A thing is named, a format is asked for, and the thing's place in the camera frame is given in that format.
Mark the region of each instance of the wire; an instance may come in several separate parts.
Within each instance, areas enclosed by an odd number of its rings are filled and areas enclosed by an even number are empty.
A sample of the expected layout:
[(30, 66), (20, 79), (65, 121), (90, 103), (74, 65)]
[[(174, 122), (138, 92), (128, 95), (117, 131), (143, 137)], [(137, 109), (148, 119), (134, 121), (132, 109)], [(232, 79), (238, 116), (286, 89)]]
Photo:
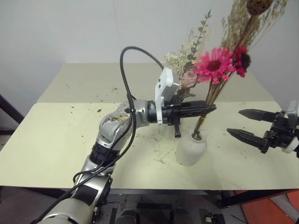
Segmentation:
[[(130, 91), (130, 88), (128, 86), (128, 82), (126, 79), (126, 75), (125, 75), (125, 71), (123, 68), (123, 56), (125, 54), (125, 52), (127, 50), (130, 49), (134, 49), (134, 50), (138, 50), (141, 51), (142, 53), (145, 53), (146, 55), (148, 55), (150, 58), (152, 58), (159, 66), (160, 68), (163, 70), (164, 66), (153, 56), (151, 55), (149, 52), (138, 48), (138, 47), (134, 47), (134, 46), (130, 46), (130, 47), (126, 47), (122, 50), (121, 52), (121, 56), (120, 56), (120, 69), (121, 69), (121, 76), (122, 76), (122, 80), (124, 82), (126, 91), (127, 91), (127, 98), (128, 98), (128, 102), (129, 102), (129, 107), (130, 107), (130, 117), (129, 117), (129, 122), (128, 122), (128, 126), (126, 128), (126, 130), (123, 132), (123, 135), (121, 135), (110, 147), (110, 150), (108, 153), (111, 152), (111, 150), (113, 149), (113, 147), (120, 141), (120, 139), (122, 139), (122, 137), (129, 131), (129, 129), (131, 128), (132, 125), (132, 121), (133, 121), (133, 130), (132, 130), (132, 135), (131, 135), (131, 139), (127, 145), (127, 147), (124, 149), (124, 151), (117, 157), (115, 158), (112, 162), (110, 162), (108, 165), (106, 165), (104, 168), (99, 169), (98, 171), (94, 172), (94, 174), (92, 174), (91, 176), (89, 176), (88, 178), (86, 178), (85, 180), (83, 180), (82, 182), (78, 183), (77, 185), (73, 186), (72, 188), (70, 188), (68, 191), (66, 191), (65, 193), (63, 193), (52, 205), (50, 205), (40, 216), (38, 219), (36, 219), (33, 223), (37, 224), (38, 222), (40, 222), (61, 200), (64, 200), (71, 192), (73, 192), (74, 190), (76, 190), (78, 187), (80, 187), (81, 185), (83, 185), (84, 183), (88, 182), (89, 180), (91, 180), (92, 178), (94, 178), (95, 176), (97, 176), (98, 174), (100, 174), (101, 172), (105, 171), (107, 168), (109, 168), (110, 166), (114, 165), (121, 157), (124, 156), (124, 154), (129, 150), (129, 148), (131, 147), (134, 137), (135, 137), (135, 133), (136, 133), (136, 112), (135, 112), (135, 107), (134, 107), (134, 102), (133, 102), (133, 97)], [(87, 170), (84, 171), (84, 173), (90, 173), (92, 172), (92, 170)]]

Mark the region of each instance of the eucalyptus sprig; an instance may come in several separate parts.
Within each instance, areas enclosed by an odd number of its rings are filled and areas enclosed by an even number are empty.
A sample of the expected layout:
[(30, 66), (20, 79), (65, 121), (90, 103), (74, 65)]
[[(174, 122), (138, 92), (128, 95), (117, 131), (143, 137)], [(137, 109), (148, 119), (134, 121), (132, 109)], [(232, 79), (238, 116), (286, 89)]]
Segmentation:
[(193, 68), (194, 68), (194, 64), (192, 63), (194, 60), (196, 60), (196, 57), (194, 55), (198, 51), (197, 47), (201, 44), (200, 40), (202, 38), (202, 35), (204, 33), (206, 33), (205, 28), (208, 26), (206, 21), (208, 18), (211, 18), (211, 17), (212, 17), (212, 15), (211, 15), (211, 9), (210, 9), (210, 11), (207, 13), (207, 15), (205, 15), (205, 20), (200, 21), (202, 26), (198, 27), (199, 36), (195, 36), (195, 37), (197, 37), (197, 41), (193, 42), (193, 47), (191, 47), (191, 54), (187, 55), (188, 62), (184, 66), (184, 72), (193, 70)]

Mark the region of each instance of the brown seed pod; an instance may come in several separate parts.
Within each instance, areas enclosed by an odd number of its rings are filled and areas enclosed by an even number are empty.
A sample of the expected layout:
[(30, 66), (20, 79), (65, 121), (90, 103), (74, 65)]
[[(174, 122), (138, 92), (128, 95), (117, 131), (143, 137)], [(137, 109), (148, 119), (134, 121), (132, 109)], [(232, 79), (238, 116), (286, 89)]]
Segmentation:
[(273, 0), (247, 0), (247, 10), (251, 15), (260, 15), (272, 4)]

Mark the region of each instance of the red flower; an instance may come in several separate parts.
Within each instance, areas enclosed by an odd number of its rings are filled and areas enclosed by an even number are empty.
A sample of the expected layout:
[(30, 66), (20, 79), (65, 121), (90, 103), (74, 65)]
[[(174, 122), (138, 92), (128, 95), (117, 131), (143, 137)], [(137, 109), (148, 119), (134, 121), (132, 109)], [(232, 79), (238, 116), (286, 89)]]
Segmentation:
[(247, 68), (250, 65), (250, 56), (247, 54), (247, 49), (244, 46), (240, 46), (235, 51), (235, 64), (234, 67), (239, 76), (245, 77), (245, 73), (247, 72)]
[(233, 53), (228, 49), (214, 48), (211, 53), (207, 52), (204, 56), (200, 56), (201, 61), (195, 63), (194, 73), (199, 74), (197, 82), (208, 82), (213, 79), (215, 84), (219, 83), (219, 79), (228, 80), (229, 77), (225, 74), (234, 72), (235, 68), (232, 65)]

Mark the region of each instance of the table leg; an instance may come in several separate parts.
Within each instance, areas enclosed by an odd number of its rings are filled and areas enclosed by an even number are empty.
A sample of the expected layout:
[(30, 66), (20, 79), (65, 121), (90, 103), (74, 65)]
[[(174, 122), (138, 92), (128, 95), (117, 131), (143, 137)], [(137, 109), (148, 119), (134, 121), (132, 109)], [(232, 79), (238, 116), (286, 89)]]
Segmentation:
[(281, 194), (286, 194), (296, 189), (277, 189), (277, 190), (248, 190), (241, 194), (234, 195), (231, 197), (223, 198), (217, 201), (217, 207), (228, 208), (233, 205), (244, 204), (261, 200), (263, 198), (274, 197)]

